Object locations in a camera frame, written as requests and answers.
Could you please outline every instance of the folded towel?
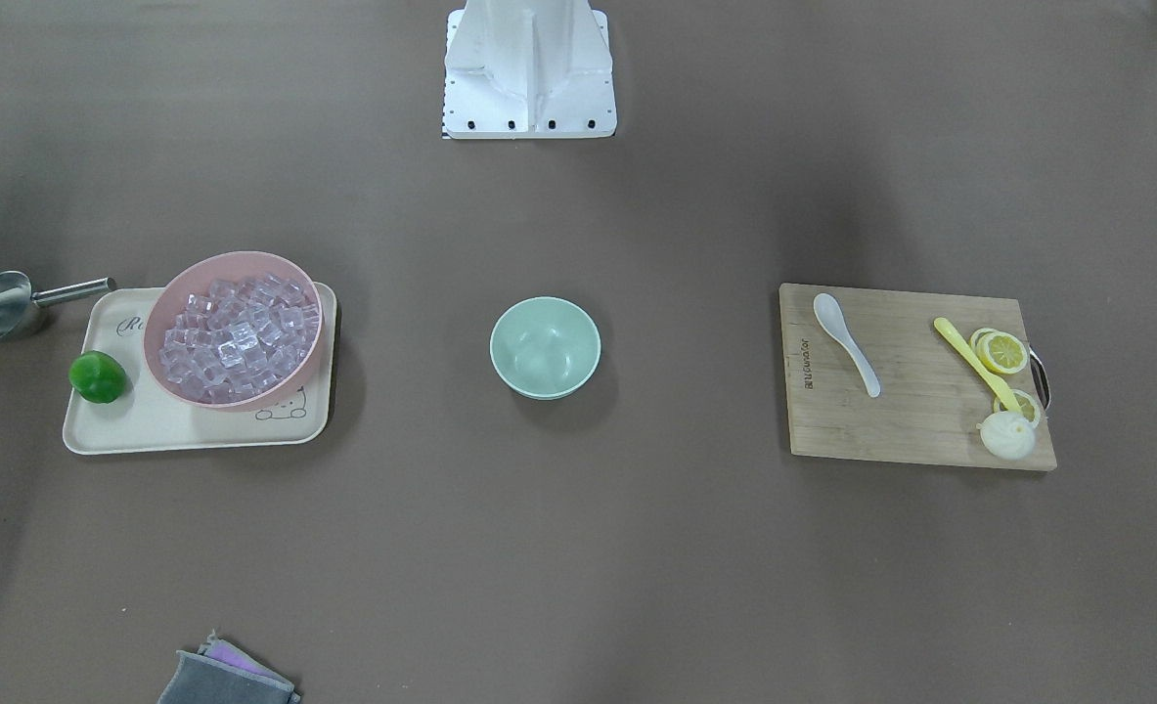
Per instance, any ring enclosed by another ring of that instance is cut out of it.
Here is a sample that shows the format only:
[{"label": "folded towel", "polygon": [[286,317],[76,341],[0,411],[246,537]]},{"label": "folded towel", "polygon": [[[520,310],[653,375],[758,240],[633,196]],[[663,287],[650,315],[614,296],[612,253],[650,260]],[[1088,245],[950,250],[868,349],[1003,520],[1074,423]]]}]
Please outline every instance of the folded towel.
[{"label": "folded towel", "polygon": [[179,651],[179,668],[156,704],[301,704],[301,696],[287,677],[214,632],[199,651]]}]

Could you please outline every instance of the bowl of ice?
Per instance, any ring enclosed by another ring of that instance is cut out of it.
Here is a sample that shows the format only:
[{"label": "bowl of ice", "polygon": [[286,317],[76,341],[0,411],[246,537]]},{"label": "bowl of ice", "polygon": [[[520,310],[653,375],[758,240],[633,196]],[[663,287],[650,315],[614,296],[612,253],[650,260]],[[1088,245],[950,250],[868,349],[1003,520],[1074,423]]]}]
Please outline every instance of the bowl of ice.
[{"label": "bowl of ice", "polygon": [[569,300],[516,303],[492,329],[492,366],[513,391],[538,401],[569,396],[599,364],[599,330]]},{"label": "bowl of ice", "polygon": [[318,369],[322,299],[304,269],[266,252],[216,255],[162,291],[143,325],[143,360],[185,404],[256,411]]}]

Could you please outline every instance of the bowl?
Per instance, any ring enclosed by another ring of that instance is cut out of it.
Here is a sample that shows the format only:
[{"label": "bowl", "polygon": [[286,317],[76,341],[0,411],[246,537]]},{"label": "bowl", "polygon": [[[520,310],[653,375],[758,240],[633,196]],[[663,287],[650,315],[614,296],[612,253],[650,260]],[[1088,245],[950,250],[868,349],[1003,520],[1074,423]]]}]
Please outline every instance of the bowl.
[{"label": "bowl", "polygon": [[304,288],[305,298],[309,299],[310,303],[318,305],[318,311],[322,311],[322,299],[318,295],[318,289],[312,285],[309,274],[304,273],[304,269],[297,267],[292,262],[279,257],[279,255],[271,255],[268,252],[228,252],[193,264],[185,272],[174,277],[174,280],[165,286],[165,291],[162,291],[156,303],[153,303],[153,310],[148,314],[148,322],[143,325],[143,360],[148,362],[148,372],[153,374],[157,387],[165,389],[168,395],[184,402],[184,404],[197,405],[199,409],[259,411],[265,409],[265,406],[278,404],[278,402],[292,396],[296,387],[311,377],[312,373],[318,369],[319,358],[322,357],[322,346],[318,343],[322,340],[323,330],[325,329],[324,316],[323,321],[318,323],[318,332],[312,336],[309,353],[301,361],[300,366],[287,379],[280,380],[277,387],[270,388],[268,391],[261,393],[259,396],[253,396],[244,401],[235,401],[230,404],[201,404],[201,402],[191,401],[180,395],[177,391],[177,384],[165,379],[165,367],[161,365],[157,352],[160,352],[162,344],[165,343],[165,330],[174,327],[174,317],[186,309],[187,295],[208,291],[208,285],[218,278],[221,280],[239,281],[250,276],[260,277],[268,272],[273,272],[274,276],[283,280],[292,278],[292,280],[300,281],[301,288]]},{"label": "bowl", "polygon": [[516,303],[492,329],[492,366],[513,391],[551,401],[596,373],[599,330],[569,300],[540,295]]}]

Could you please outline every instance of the green lime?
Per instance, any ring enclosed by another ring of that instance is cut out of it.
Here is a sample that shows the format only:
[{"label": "green lime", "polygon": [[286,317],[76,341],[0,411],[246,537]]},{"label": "green lime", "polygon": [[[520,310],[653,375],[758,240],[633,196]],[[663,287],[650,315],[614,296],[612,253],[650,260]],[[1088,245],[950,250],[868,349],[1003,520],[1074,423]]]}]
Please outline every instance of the green lime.
[{"label": "green lime", "polygon": [[69,365],[69,384],[93,404],[109,404],[126,393],[126,369],[112,357],[93,349]]}]

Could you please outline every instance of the cutting board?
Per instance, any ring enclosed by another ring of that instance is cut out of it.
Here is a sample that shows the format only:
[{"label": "cutting board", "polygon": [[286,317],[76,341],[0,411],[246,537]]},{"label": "cutting board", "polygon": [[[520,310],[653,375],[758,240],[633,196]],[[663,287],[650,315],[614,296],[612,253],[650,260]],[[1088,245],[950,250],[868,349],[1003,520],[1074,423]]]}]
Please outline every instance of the cutting board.
[{"label": "cutting board", "polygon": [[[869,397],[856,365],[820,329],[812,309],[819,293],[842,306],[852,337],[882,381],[882,396]],[[944,316],[966,339],[980,327],[994,327],[1030,344],[1016,300],[784,284],[779,302],[794,454],[958,468],[1056,468],[1046,418],[1024,460],[1002,460],[982,446],[977,424],[990,415],[994,395],[934,329],[935,317]],[[1036,396],[1030,366],[1004,379]]]}]

